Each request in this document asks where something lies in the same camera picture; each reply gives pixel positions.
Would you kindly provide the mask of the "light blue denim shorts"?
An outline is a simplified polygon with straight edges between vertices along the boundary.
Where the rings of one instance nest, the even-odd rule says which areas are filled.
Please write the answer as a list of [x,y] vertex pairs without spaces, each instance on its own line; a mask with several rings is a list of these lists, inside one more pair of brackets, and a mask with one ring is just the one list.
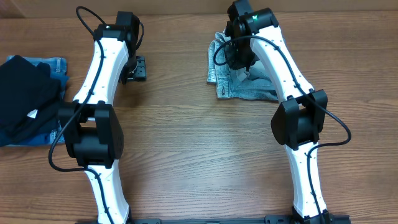
[[229,39],[224,33],[217,32],[215,40],[208,48],[207,82],[216,85],[217,97],[277,101],[276,90],[260,61],[252,65],[248,71],[245,68],[235,70],[230,65],[215,65],[213,61],[215,51]]

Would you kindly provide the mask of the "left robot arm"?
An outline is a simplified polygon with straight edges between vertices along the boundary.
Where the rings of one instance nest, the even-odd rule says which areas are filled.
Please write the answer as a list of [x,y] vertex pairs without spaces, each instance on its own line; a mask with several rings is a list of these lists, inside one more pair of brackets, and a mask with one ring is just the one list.
[[119,174],[124,134],[113,103],[118,84],[147,79],[145,58],[136,54],[144,25],[132,12],[119,11],[114,24],[101,21],[89,32],[94,40],[91,65],[73,101],[58,111],[59,136],[76,159],[75,171],[90,181],[98,209],[95,222],[132,223]]

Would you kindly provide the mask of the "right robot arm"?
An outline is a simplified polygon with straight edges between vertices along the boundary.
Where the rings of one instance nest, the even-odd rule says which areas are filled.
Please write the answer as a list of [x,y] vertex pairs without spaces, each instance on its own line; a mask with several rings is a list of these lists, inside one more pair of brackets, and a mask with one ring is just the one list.
[[317,162],[326,93],[316,91],[301,74],[269,8],[253,11],[248,1],[235,1],[227,13],[226,35],[234,40],[237,61],[246,68],[260,61],[277,93],[279,107],[271,128],[289,158],[294,185],[292,222],[329,223]]

